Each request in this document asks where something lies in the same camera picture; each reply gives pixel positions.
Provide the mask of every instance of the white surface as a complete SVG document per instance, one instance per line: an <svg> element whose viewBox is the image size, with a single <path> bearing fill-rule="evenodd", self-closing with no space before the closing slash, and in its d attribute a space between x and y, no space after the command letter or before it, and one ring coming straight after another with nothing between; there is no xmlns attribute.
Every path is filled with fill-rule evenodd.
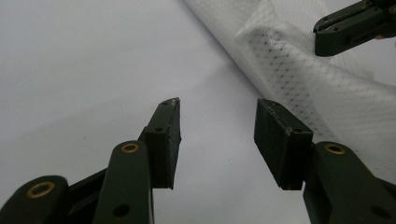
<svg viewBox="0 0 396 224"><path fill-rule="evenodd" d="M183 2L0 6L0 204L38 176L105 168L178 96L175 189L154 190L156 223L309 222L254 145L261 95Z"/></svg>

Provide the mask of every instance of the white fabric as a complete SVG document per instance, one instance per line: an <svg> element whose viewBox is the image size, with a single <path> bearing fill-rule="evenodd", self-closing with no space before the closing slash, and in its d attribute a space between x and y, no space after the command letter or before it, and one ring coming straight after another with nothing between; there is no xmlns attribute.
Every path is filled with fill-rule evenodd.
<svg viewBox="0 0 396 224"><path fill-rule="evenodd" d="M314 141L352 148L396 183L396 89L376 83L349 53L314 54L321 0L185 0L265 98L286 106Z"/></svg>

